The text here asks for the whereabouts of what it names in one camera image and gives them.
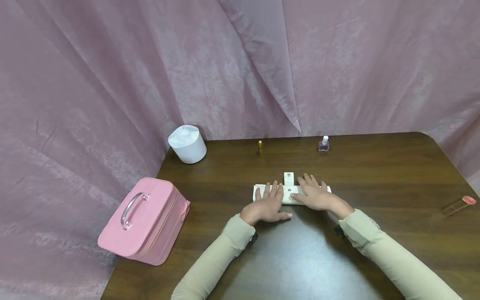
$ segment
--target long sleeve shirt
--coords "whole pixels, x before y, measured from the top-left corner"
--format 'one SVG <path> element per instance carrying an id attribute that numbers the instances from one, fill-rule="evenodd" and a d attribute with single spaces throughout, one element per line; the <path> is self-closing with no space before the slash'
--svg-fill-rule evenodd
<path id="1" fill-rule="evenodd" d="M 362 211 L 356 209 L 339 221 L 352 245 L 370 258 L 406 299 L 461 299 L 437 274 L 394 241 Z M 172 294 L 173 300 L 205 299 L 228 264 L 247 246 L 255 228 L 240 215 L 228 221 L 220 236 L 205 250 Z"/>

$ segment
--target right hand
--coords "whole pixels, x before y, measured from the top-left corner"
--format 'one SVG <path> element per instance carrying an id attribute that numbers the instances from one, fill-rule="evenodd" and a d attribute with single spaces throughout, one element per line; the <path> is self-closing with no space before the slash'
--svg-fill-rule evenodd
<path id="1" fill-rule="evenodd" d="M 298 177 L 298 180 L 305 195 L 292 193 L 290 197 L 293 199 L 314 210 L 329 210 L 339 219 L 344 219 L 353 212 L 353 208 L 347 202 L 327 192 L 325 182 L 322 181 L 322 187 L 319 187 L 315 176 L 305 173 L 303 178 Z"/>

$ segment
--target person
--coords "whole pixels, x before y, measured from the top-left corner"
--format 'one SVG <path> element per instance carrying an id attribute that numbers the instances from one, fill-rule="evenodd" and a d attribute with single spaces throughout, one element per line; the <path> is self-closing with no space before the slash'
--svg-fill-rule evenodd
<path id="1" fill-rule="evenodd" d="M 381 231 L 361 210 L 353 209 L 343 199 L 327 192 L 325 182 L 322 181 L 320 187 L 313 175 L 304 174 L 299 177 L 299 184 L 305 195 L 290 196 L 311 209 L 332 212 L 352 245 L 377 264 L 406 299 L 461 299 L 437 274 Z M 173 300 L 205 299 L 228 264 L 252 239 L 255 234 L 253 226 L 257 222 L 292 218 L 290 213 L 279 212 L 283 198 L 282 184 L 274 181 L 270 191 L 267 183 L 263 197 L 259 189 L 255 197 L 255 202 L 228 221 L 220 236 L 185 274 L 173 291 Z"/>

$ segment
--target silver handle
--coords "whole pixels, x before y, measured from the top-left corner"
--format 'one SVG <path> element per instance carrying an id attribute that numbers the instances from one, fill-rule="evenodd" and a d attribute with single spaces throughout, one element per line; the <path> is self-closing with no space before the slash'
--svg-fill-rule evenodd
<path id="1" fill-rule="evenodd" d="M 128 205 L 125 208 L 125 210 L 123 211 L 123 214 L 121 214 L 120 223 L 121 223 L 124 230 L 128 230 L 128 228 L 130 228 L 130 225 L 131 225 L 131 223 L 129 221 L 125 221 L 125 218 L 127 217 L 128 211 L 132 207 L 135 200 L 137 200 L 137 198 L 143 193 L 144 192 L 140 192 L 140 193 L 136 194 L 135 196 L 133 196 L 133 198 L 130 200 L 130 202 L 128 202 Z M 145 195 L 142 196 L 142 199 L 147 200 L 148 197 L 150 197 L 150 194 L 145 194 Z"/>

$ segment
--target pink cosmetic case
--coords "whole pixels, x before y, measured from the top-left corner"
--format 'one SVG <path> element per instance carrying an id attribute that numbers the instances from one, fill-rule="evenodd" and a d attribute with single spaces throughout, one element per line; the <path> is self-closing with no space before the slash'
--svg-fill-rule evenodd
<path id="1" fill-rule="evenodd" d="M 171 182 L 142 178 L 103 228 L 98 245 L 126 258 L 161 265 L 189 209 L 190 202 Z"/>

